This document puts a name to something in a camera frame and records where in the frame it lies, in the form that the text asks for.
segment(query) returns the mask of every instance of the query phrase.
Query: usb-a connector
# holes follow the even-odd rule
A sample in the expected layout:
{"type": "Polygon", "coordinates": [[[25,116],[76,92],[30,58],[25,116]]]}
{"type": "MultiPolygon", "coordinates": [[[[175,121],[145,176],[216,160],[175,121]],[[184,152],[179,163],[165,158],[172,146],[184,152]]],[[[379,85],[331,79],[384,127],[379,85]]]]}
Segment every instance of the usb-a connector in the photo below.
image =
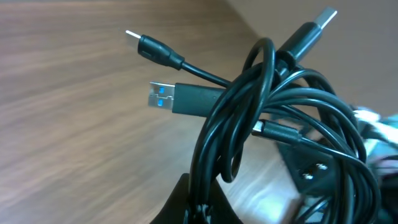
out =
{"type": "Polygon", "coordinates": [[[162,108],[173,109],[175,85],[150,82],[150,92],[148,105],[162,108]]]}
{"type": "MultiPolygon", "coordinates": [[[[184,83],[150,82],[148,105],[172,110],[173,113],[207,117],[223,91],[222,88],[184,83]]],[[[263,127],[264,122],[258,121],[253,132],[261,133],[263,127]]]]}

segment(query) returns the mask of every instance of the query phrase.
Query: black connector housing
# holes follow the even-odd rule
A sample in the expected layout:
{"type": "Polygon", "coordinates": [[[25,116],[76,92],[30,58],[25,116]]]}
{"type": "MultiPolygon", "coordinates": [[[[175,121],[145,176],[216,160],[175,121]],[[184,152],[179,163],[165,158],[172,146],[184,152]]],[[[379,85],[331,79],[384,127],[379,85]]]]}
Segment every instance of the black connector housing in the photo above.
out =
{"type": "Polygon", "coordinates": [[[174,52],[169,46],[147,35],[141,35],[138,43],[138,53],[160,65],[180,70],[185,58],[174,52]]]}
{"type": "Polygon", "coordinates": [[[224,89],[176,83],[174,92],[173,113],[207,117],[224,89]]]}
{"type": "Polygon", "coordinates": [[[315,22],[304,23],[277,51],[277,58],[282,59],[293,70],[296,64],[312,49],[322,35],[322,28],[315,22]]]}

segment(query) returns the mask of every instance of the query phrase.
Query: wooden table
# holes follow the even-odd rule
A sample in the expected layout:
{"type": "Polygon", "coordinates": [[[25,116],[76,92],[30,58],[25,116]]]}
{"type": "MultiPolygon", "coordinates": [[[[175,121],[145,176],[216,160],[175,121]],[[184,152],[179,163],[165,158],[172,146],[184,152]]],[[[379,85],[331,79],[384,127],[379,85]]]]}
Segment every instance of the wooden table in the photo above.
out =
{"type": "MultiPolygon", "coordinates": [[[[0,223],[148,223],[189,172],[204,119],[149,108],[149,82],[211,84],[140,57],[125,29],[230,80],[257,39],[223,1],[2,1],[0,223]]],[[[246,223],[297,197],[254,137],[222,186],[246,223]]]]}

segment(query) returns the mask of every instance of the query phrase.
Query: black cable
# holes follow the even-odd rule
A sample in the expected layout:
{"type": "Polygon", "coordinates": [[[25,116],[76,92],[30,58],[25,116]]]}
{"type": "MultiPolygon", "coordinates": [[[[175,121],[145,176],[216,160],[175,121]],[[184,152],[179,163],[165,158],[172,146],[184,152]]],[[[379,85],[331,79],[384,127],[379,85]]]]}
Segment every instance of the black cable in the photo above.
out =
{"type": "MultiPolygon", "coordinates": [[[[336,11],[327,9],[316,22],[305,23],[277,52],[270,39],[260,39],[233,82],[187,63],[170,47],[152,37],[130,32],[131,38],[138,39],[138,53],[143,57],[177,70],[183,69],[226,88],[211,110],[200,113],[207,114],[207,117],[195,145],[190,168],[188,202],[190,211],[195,213],[191,214],[193,217],[206,214],[207,217],[200,220],[211,219],[211,214],[202,212],[211,206],[211,183],[219,174],[225,182],[234,180],[243,144],[259,122],[260,114],[275,113],[306,123],[329,143],[319,144],[301,136],[296,129],[292,131],[279,124],[274,125],[275,129],[267,130],[271,139],[286,140],[284,143],[292,145],[292,150],[302,153],[313,150],[333,158],[335,192],[326,195],[329,200],[319,202],[327,203],[322,223],[372,223],[376,219],[381,204],[380,191],[377,180],[365,164],[366,151],[352,108],[335,95],[323,75],[297,64],[320,38],[324,25],[335,14],[336,11]],[[263,61],[253,65],[259,52],[263,53],[263,61]],[[304,79],[309,87],[294,85],[293,82],[299,78],[304,79]],[[315,107],[320,120],[293,105],[315,107]]],[[[306,211],[301,220],[314,210],[306,211]]]]}
{"type": "Polygon", "coordinates": [[[315,212],[323,209],[323,207],[329,202],[329,196],[323,196],[317,200],[310,208],[308,208],[301,216],[297,218],[298,223],[304,223],[309,219],[315,212]]]}
{"type": "MultiPolygon", "coordinates": [[[[272,83],[273,72],[271,71],[273,70],[268,69],[268,72],[263,72],[266,69],[264,65],[268,66],[268,68],[273,68],[270,61],[264,61],[261,64],[262,72],[259,72],[258,66],[249,67],[255,58],[253,55],[256,55],[260,47],[264,48],[264,58],[266,60],[273,58],[274,49],[269,47],[271,45],[270,40],[263,39],[261,44],[257,43],[253,47],[242,74],[220,96],[203,125],[195,146],[191,166],[190,201],[194,205],[206,204],[208,202],[210,183],[218,173],[221,173],[223,180],[226,182],[231,182],[234,179],[239,169],[243,142],[249,136],[254,123],[258,120],[259,113],[273,109],[283,111],[283,114],[289,114],[295,119],[299,118],[308,122],[336,148],[336,150],[329,149],[326,146],[306,139],[302,139],[300,142],[309,148],[332,155],[339,161],[339,167],[343,169],[339,178],[340,181],[337,182],[341,190],[336,191],[337,194],[334,197],[334,202],[336,203],[328,204],[329,222],[353,223],[354,220],[359,222],[358,217],[366,217],[371,222],[377,216],[380,195],[376,180],[363,163],[366,161],[366,151],[356,130],[358,124],[351,108],[332,94],[333,90],[328,93],[314,88],[286,89],[285,86],[294,81],[295,78],[290,78],[289,82],[283,82],[283,84],[279,85],[281,87],[271,91],[270,86],[266,87],[266,84],[270,85],[272,83]],[[338,134],[321,121],[317,121],[288,105],[310,105],[328,110],[330,113],[328,116],[333,116],[341,124],[342,133],[338,134]],[[223,144],[218,145],[215,143],[215,139],[219,139],[223,144]],[[353,144],[349,145],[347,139],[352,139],[353,144]],[[366,185],[358,182],[362,177],[366,180],[366,185]],[[368,186],[371,189],[371,193],[363,193],[368,191],[368,186]],[[362,192],[363,194],[361,193],[361,195],[365,198],[354,198],[354,191],[357,193],[362,192]],[[359,206],[359,200],[368,204],[359,206]]],[[[300,77],[303,78],[305,77],[305,72],[299,71],[296,74],[300,74],[300,77]]],[[[319,78],[321,77],[319,74],[311,71],[311,76],[316,77],[318,82],[322,83],[322,88],[329,88],[326,84],[327,82],[319,78]]]]}
{"type": "Polygon", "coordinates": [[[231,83],[230,81],[228,81],[228,80],[226,80],[224,78],[221,78],[221,77],[218,77],[218,76],[213,75],[211,73],[208,73],[208,72],[206,72],[206,71],[204,71],[204,70],[202,70],[200,68],[197,68],[197,67],[195,67],[195,66],[193,66],[193,65],[191,65],[191,64],[189,64],[187,62],[183,62],[181,68],[184,69],[185,71],[191,73],[191,74],[196,75],[197,77],[200,77],[200,78],[202,78],[204,80],[207,80],[209,82],[212,82],[212,83],[215,83],[217,85],[220,85],[222,87],[227,87],[231,83]]]}

